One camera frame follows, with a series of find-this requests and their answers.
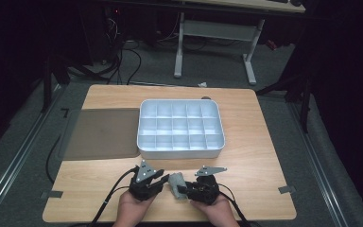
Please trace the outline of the white divided storage box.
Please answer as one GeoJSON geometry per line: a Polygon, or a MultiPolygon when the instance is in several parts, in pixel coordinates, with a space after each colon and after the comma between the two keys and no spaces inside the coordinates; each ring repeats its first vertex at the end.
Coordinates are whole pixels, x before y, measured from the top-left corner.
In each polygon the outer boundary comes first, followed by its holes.
{"type": "Polygon", "coordinates": [[[147,99],[140,105],[137,147],[145,159],[216,158],[225,144],[212,99],[147,99]]]}

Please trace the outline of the person's left hand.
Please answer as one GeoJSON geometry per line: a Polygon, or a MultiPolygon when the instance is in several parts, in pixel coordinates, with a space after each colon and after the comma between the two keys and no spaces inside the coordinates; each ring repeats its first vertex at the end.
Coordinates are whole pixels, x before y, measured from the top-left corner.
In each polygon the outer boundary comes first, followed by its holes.
{"type": "Polygon", "coordinates": [[[129,191],[124,192],[119,198],[116,220],[140,222],[155,199],[152,197],[147,201],[138,201],[129,191]]]}

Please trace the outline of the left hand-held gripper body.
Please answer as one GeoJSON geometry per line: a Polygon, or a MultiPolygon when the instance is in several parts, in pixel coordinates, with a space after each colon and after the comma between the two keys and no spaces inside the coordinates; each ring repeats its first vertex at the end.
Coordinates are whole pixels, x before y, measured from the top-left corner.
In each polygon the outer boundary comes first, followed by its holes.
{"type": "Polygon", "coordinates": [[[142,160],[134,170],[134,176],[130,180],[129,192],[138,201],[147,201],[158,194],[151,182],[157,178],[157,171],[142,160]]]}

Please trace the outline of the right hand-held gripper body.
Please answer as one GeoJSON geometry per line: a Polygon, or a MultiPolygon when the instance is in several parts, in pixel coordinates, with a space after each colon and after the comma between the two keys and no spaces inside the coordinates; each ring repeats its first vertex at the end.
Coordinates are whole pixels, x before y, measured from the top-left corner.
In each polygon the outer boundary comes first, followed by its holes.
{"type": "Polygon", "coordinates": [[[185,193],[188,199],[192,201],[199,201],[206,204],[212,204],[218,195],[219,186],[216,181],[215,175],[220,172],[226,171],[226,167],[219,166],[202,166],[196,173],[197,182],[196,187],[187,187],[188,191],[185,193]]]}

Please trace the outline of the black metal stand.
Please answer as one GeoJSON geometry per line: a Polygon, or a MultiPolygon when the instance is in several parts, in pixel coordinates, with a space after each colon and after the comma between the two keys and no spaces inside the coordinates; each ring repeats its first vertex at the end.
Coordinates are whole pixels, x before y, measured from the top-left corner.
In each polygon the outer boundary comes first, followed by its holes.
{"type": "Polygon", "coordinates": [[[98,80],[105,80],[98,73],[95,73],[83,65],[66,58],[61,55],[51,55],[44,62],[43,74],[43,108],[42,112],[46,113],[52,103],[52,76],[56,79],[59,85],[68,85],[70,83],[69,73],[67,69],[73,67],[83,75],[98,80]]]}
{"type": "Polygon", "coordinates": [[[271,91],[286,90],[286,102],[301,102],[299,122],[302,130],[308,133],[307,118],[310,111],[309,102],[311,95],[312,76],[310,74],[299,74],[287,79],[280,79],[278,82],[269,85],[255,93],[263,96],[271,91]]]}

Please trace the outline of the grey-brown mat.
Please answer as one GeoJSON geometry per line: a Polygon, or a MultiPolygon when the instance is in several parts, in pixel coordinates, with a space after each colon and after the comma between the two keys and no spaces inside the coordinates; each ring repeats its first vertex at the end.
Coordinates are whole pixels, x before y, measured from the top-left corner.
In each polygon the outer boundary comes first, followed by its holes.
{"type": "Polygon", "coordinates": [[[63,161],[137,157],[138,120],[139,110],[134,108],[72,111],[59,156],[63,161]]]}

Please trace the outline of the person's right hand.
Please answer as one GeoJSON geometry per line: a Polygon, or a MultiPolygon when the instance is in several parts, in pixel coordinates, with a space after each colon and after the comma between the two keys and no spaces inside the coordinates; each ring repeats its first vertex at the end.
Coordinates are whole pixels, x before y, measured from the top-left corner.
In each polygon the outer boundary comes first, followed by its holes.
{"type": "Polygon", "coordinates": [[[200,210],[212,224],[235,222],[230,203],[222,195],[219,195],[211,205],[199,201],[190,201],[190,204],[200,210]]]}

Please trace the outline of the metal floor rail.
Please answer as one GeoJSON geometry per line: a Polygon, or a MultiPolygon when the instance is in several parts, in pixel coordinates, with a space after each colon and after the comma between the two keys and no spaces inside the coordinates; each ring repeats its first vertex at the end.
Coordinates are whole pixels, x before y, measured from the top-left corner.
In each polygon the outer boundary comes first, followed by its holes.
{"type": "Polygon", "coordinates": [[[333,222],[335,223],[335,226],[349,227],[347,219],[345,218],[341,210],[340,204],[337,200],[335,190],[331,186],[330,181],[325,174],[325,171],[322,167],[318,154],[316,153],[315,147],[312,144],[310,136],[307,132],[304,131],[301,125],[299,108],[296,104],[293,103],[287,103],[286,106],[295,120],[296,128],[300,132],[301,138],[305,146],[304,150],[306,152],[306,155],[308,156],[313,175],[317,181],[320,193],[322,194],[323,200],[328,208],[329,214],[333,222]]]}
{"type": "Polygon", "coordinates": [[[43,86],[38,86],[10,120],[8,129],[0,139],[0,204],[26,161],[45,119],[65,89],[65,85],[54,86],[51,90],[52,100],[44,111],[43,86]]]}

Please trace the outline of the white-legged desk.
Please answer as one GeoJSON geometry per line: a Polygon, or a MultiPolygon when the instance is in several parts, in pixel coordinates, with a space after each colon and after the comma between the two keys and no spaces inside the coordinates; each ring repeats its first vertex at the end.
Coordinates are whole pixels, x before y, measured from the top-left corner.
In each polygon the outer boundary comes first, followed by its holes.
{"type": "MultiPolygon", "coordinates": [[[[263,13],[286,13],[303,15],[305,7],[301,0],[176,0],[181,7],[229,7],[231,9],[250,9],[263,13]]],[[[246,75],[250,85],[256,84],[251,58],[261,36],[265,17],[262,16],[254,25],[237,23],[210,22],[208,19],[186,19],[183,12],[179,16],[178,49],[175,59],[174,77],[182,76],[183,40],[185,36],[213,38],[249,43],[247,52],[242,55],[246,75]]]]}

